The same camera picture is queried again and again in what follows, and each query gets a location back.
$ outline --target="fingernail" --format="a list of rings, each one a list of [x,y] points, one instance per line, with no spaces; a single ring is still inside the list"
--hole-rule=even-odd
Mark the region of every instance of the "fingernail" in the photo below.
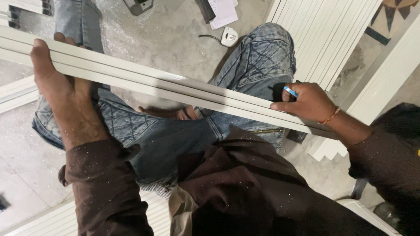
[[[40,39],[34,39],[34,47],[40,47],[41,46],[41,40]]]

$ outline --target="dusty floor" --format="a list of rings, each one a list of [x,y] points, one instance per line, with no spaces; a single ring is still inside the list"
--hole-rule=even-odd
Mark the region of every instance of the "dusty floor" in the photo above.
[[[101,10],[102,41],[105,53],[145,66],[158,68],[197,79],[209,81],[226,48],[200,34],[219,37],[222,29],[212,31],[204,23],[195,0],[155,0],[152,10],[134,17],[122,1],[110,3],[96,0]],[[263,22],[269,0],[241,0],[236,7],[239,21],[230,25],[244,35]],[[54,20],[28,12],[21,14],[21,30],[52,37]],[[337,104],[343,102],[357,81],[363,76],[383,45],[363,35],[330,96]],[[0,86],[32,74],[30,67],[0,61]],[[420,67],[403,85],[405,93],[389,104],[401,101],[420,103]],[[144,94],[113,88],[129,105],[154,105],[163,108],[179,106]],[[0,213],[0,232],[56,206],[71,196],[71,187],[64,188],[57,181],[57,172],[65,163],[65,155],[46,144],[31,129],[35,103],[27,104],[0,115],[0,198],[10,207]],[[351,194],[355,180],[347,175],[349,158],[337,156],[332,161],[324,158],[317,162],[306,151],[314,141],[308,135],[302,145],[284,140],[282,155],[294,164],[309,185],[321,194],[337,199]],[[362,202],[371,207],[380,203],[373,187],[364,192]]]

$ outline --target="paper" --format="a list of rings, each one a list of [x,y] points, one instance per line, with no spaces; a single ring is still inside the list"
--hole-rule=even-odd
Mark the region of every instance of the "paper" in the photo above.
[[[232,0],[209,0],[216,17],[210,22],[212,30],[223,27],[238,20]]]

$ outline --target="acid wash jeans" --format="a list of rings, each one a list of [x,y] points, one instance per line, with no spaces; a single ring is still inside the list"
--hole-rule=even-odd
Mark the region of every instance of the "acid wash jeans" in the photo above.
[[[54,4],[56,31],[72,37],[78,45],[103,53],[96,5],[90,0],[55,0]],[[289,33],[280,25],[266,23],[245,36],[211,84],[276,100],[284,83],[292,82],[295,70]],[[154,117],[133,110],[107,85],[99,86],[92,102],[111,136],[124,147],[140,144],[140,153],[130,160],[137,183],[142,190],[155,191],[162,197],[168,197],[176,185],[176,157],[203,152],[224,140],[230,126],[254,131],[277,150],[284,135],[282,127],[202,108],[194,108],[201,118],[196,121]],[[51,107],[41,95],[32,127],[46,142],[64,149]]]

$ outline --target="orange thread bracelet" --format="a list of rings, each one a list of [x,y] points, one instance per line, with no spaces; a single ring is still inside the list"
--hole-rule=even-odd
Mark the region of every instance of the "orange thread bracelet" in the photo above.
[[[332,116],[330,116],[330,118],[326,119],[324,122],[318,122],[318,124],[325,125],[325,123],[329,122],[339,111],[341,111],[340,108],[336,107],[336,111]]]

